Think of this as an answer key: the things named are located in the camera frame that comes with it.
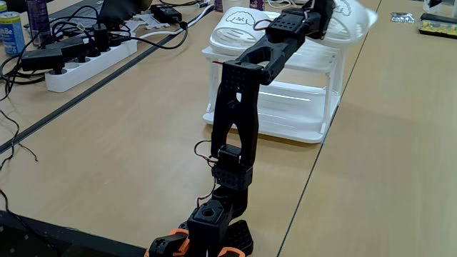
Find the black robotic arm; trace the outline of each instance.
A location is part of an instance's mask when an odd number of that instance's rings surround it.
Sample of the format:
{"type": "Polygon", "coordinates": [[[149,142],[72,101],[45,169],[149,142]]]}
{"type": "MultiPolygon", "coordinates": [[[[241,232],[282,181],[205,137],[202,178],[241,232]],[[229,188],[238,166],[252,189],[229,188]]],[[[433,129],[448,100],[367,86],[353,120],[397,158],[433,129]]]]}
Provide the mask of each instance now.
{"type": "Polygon", "coordinates": [[[333,0],[311,2],[301,9],[284,10],[254,46],[223,64],[211,134],[211,155],[218,159],[211,172],[220,186],[180,229],[152,243],[150,257],[244,257],[252,253],[247,222],[229,224],[248,204],[258,137],[258,92],[260,85],[269,85],[279,75],[306,36],[325,36],[335,4],[333,0]],[[233,124],[241,148],[226,143],[233,124]]]}

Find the bolt hole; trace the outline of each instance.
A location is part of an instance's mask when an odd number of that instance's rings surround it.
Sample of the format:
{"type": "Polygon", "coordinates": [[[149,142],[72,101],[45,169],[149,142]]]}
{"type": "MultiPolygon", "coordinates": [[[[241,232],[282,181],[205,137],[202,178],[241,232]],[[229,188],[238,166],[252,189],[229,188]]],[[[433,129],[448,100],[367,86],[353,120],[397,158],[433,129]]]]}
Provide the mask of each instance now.
{"type": "Polygon", "coordinates": [[[205,211],[203,211],[203,215],[204,215],[205,217],[211,217],[211,216],[214,215],[214,211],[213,211],[212,209],[205,210],[205,211]]]}

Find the desk surface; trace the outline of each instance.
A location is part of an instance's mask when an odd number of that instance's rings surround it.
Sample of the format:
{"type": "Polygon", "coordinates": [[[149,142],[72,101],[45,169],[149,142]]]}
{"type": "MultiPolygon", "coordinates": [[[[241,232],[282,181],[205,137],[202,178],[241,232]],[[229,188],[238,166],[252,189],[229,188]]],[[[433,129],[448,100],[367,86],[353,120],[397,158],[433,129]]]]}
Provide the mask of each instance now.
{"type": "MultiPolygon", "coordinates": [[[[77,2],[80,2],[80,0],[53,1],[51,3],[48,3],[49,13],[54,13],[77,2]]],[[[191,6],[181,7],[180,11],[182,11],[183,13],[183,20],[188,21],[198,16],[203,11],[203,9],[197,9],[195,6],[191,6]]],[[[28,23],[26,13],[21,14],[21,20],[22,24],[28,23]]],[[[175,26],[172,26],[170,28],[170,30],[175,29],[177,29],[175,26]]],[[[138,28],[136,31],[136,33],[140,35],[148,32],[151,31],[145,30],[143,26],[138,28]]],[[[157,35],[148,38],[148,40],[152,42],[159,42],[165,37],[166,35],[157,35]]],[[[139,43],[137,53],[118,62],[117,64],[101,72],[100,74],[95,75],[89,80],[63,93],[47,91],[46,84],[44,82],[27,86],[15,85],[13,91],[10,94],[9,99],[0,102],[0,109],[2,109],[12,119],[16,120],[21,126],[21,130],[23,131],[24,129],[27,129],[31,125],[40,121],[42,118],[50,114],[52,111],[57,110],[59,107],[74,99],[79,94],[89,89],[97,82],[106,78],[108,75],[112,74],[117,69],[121,68],[122,66],[124,66],[129,61],[133,60],[149,48],[150,46],[148,44],[139,43]]],[[[5,55],[3,48],[1,48],[0,60],[4,60],[6,58],[7,56],[5,55]]],[[[0,84],[0,87],[2,88],[1,92],[4,92],[3,84],[0,84]]],[[[0,145],[10,140],[15,131],[16,127],[14,124],[12,124],[10,121],[7,121],[3,116],[0,117],[0,145]]]]}
{"type": "Polygon", "coordinates": [[[456,40],[383,0],[281,256],[455,256],[456,40]]]}
{"type": "MultiPolygon", "coordinates": [[[[201,50],[220,18],[209,14],[183,47],[157,51],[24,140],[40,162],[18,149],[2,171],[11,209],[143,247],[186,220],[195,197],[211,187],[209,168],[193,147],[211,133],[201,118],[209,78],[201,50]]],[[[348,70],[357,53],[351,50],[348,70]]],[[[231,133],[229,143],[236,138],[231,133]]],[[[243,215],[255,256],[276,255],[319,148],[260,137],[243,215]]]]}

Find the power strip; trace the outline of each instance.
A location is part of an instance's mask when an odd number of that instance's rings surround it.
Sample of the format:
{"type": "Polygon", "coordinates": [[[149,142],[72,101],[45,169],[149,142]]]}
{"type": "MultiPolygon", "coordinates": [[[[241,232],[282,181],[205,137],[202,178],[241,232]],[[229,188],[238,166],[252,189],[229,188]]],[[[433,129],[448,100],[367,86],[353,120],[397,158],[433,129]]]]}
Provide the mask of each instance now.
{"type": "Polygon", "coordinates": [[[90,79],[107,68],[117,64],[121,60],[135,54],[138,51],[137,41],[123,42],[120,46],[111,47],[97,57],[86,57],[85,63],[75,61],[65,64],[63,74],[46,73],[46,87],[49,91],[65,92],[74,86],[90,79]]]}

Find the blue can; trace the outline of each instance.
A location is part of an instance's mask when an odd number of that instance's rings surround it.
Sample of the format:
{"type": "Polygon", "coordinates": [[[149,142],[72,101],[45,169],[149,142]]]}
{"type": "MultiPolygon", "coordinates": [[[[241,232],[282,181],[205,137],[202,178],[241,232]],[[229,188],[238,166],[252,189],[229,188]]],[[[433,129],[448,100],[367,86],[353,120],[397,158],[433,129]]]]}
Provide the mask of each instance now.
{"type": "Polygon", "coordinates": [[[11,56],[20,54],[26,44],[18,12],[7,11],[0,14],[0,32],[3,35],[6,54],[11,56]]]}
{"type": "MultiPolygon", "coordinates": [[[[5,11],[8,11],[8,7],[6,6],[6,2],[5,1],[0,1],[0,14],[1,13],[4,13],[5,11]]],[[[3,41],[3,36],[1,35],[1,31],[0,31],[0,42],[3,41]]]]}

